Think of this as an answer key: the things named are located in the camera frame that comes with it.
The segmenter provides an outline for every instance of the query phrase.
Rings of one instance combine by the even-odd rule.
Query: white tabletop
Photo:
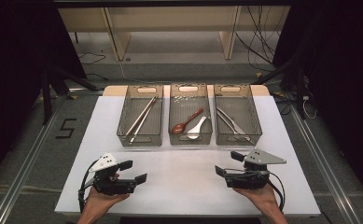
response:
[[[256,147],[286,160],[286,164],[268,165],[269,171],[278,175],[284,184],[285,215],[318,216],[317,203],[273,98],[254,96],[254,100],[263,131]],[[110,214],[135,217],[260,216],[259,210],[245,197],[227,188],[225,180],[215,171],[215,165],[243,169],[243,164],[233,160],[230,152],[247,154],[252,147],[217,146],[215,133],[208,146],[171,146],[167,133],[169,98],[165,98],[163,104],[162,146],[123,147],[117,137],[123,101],[121,96],[99,97],[55,212],[79,213],[77,191],[86,170],[104,153],[111,152],[118,162],[133,161],[131,169],[119,172],[121,179],[134,179],[147,173],[147,182],[138,185],[126,201],[114,205],[108,211]],[[210,106],[214,118],[212,98]],[[281,190],[280,183],[272,175],[271,181]]]

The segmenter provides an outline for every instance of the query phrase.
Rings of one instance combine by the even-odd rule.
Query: wooden spoon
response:
[[[192,116],[190,116],[190,118],[183,122],[183,123],[179,123],[179,124],[176,124],[173,129],[172,129],[172,133],[183,133],[184,130],[185,130],[185,127],[187,126],[187,124],[193,120],[196,116],[198,116],[200,113],[203,112],[203,108],[200,108],[198,109],[195,113],[193,113]]]

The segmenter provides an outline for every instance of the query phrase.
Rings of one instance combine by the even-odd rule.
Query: metal spoon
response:
[[[199,137],[199,132],[201,131],[201,126],[204,123],[204,121],[207,119],[207,117],[202,117],[199,123],[188,131],[188,138],[190,139],[197,139]]]
[[[203,112],[203,108],[200,108],[198,109],[195,113],[193,113],[192,116],[190,116],[190,118],[183,122],[183,123],[179,123],[179,124],[176,124],[173,129],[172,129],[172,133],[183,133],[184,130],[185,130],[185,127],[187,126],[187,124],[193,120],[196,116],[198,116],[200,113]]]

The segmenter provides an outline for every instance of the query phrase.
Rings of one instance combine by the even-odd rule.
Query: human hand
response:
[[[77,224],[95,223],[114,204],[122,202],[123,200],[129,198],[129,196],[130,194],[109,196],[99,193],[94,187],[91,187],[85,207]]]
[[[277,205],[274,190],[269,184],[266,184],[262,189],[234,190],[248,198],[256,206],[256,208],[270,220],[271,223],[287,223],[286,218]]]

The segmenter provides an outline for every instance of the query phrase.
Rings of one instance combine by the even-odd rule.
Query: gray floor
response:
[[[239,35],[246,42],[252,36],[250,33]],[[137,80],[162,84],[174,81],[207,84],[252,82],[257,80],[257,73],[267,73],[262,69],[272,69],[253,53],[249,54],[239,40],[236,40],[232,59],[225,60],[219,36],[212,32],[133,34],[125,60],[121,63],[114,60],[106,34],[78,34],[78,40],[79,43],[75,44],[76,50],[81,56],[80,60],[85,63],[86,73],[91,74],[88,75],[88,81],[98,87],[141,83]],[[277,34],[273,35],[271,41],[272,47],[275,48]],[[256,42],[253,46],[256,50],[260,48],[260,44]],[[87,52],[101,54],[105,58],[88,64],[103,56],[90,54],[82,56]],[[253,66],[248,64],[248,56]],[[267,83],[270,91],[280,91],[278,88],[280,78],[274,78]],[[42,125],[44,115],[42,99],[38,98],[36,104],[32,105],[23,132],[0,166],[0,205],[7,196],[9,188],[15,186],[17,178],[22,177],[20,169],[29,168],[25,181],[21,184],[20,193],[14,197],[13,203],[8,204],[10,212],[3,219],[6,223],[65,223],[77,220],[77,217],[56,214],[54,207],[101,92],[81,91],[81,87],[74,82],[67,84],[72,89],[68,97],[56,97],[53,93],[54,109],[57,112],[50,125]],[[290,110],[292,105],[278,103],[278,107],[279,112],[284,113],[282,118],[286,130],[317,204],[322,209],[322,215],[318,217],[288,217],[289,223],[358,223],[350,220],[359,220],[359,223],[363,223],[363,187],[350,169],[347,160],[338,152],[339,148],[323,120],[317,116],[315,119],[299,121],[295,111]],[[72,137],[56,138],[69,134],[61,131],[65,119],[74,119],[67,121],[67,127],[74,128]],[[311,134],[304,134],[301,130],[310,130]],[[47,133],[46,137],[42,142],[36,142],[42,133]],[[324,155],[324,161],[314,154],[317,150]],[[26,158],[32,156],[32,151],[38,153],[33,162],[26,165],[24,162]],[[333,181],[331,176],[328,178],[325,171],[323,172],[322,163],[326,171],[332,172],[335,184],[330,182]],[[342,209],[337,190],[344,193],[341,195],[342,200],[350,202],[354,219],[347,216],[350,215],[350,211]],[[260,220],[262,223],[269,223],[264,217]],[[140,221],[141,223],[245,223],[243,219],[210,218]],[[119,223],[119,217],[105,217],[99,223]]]

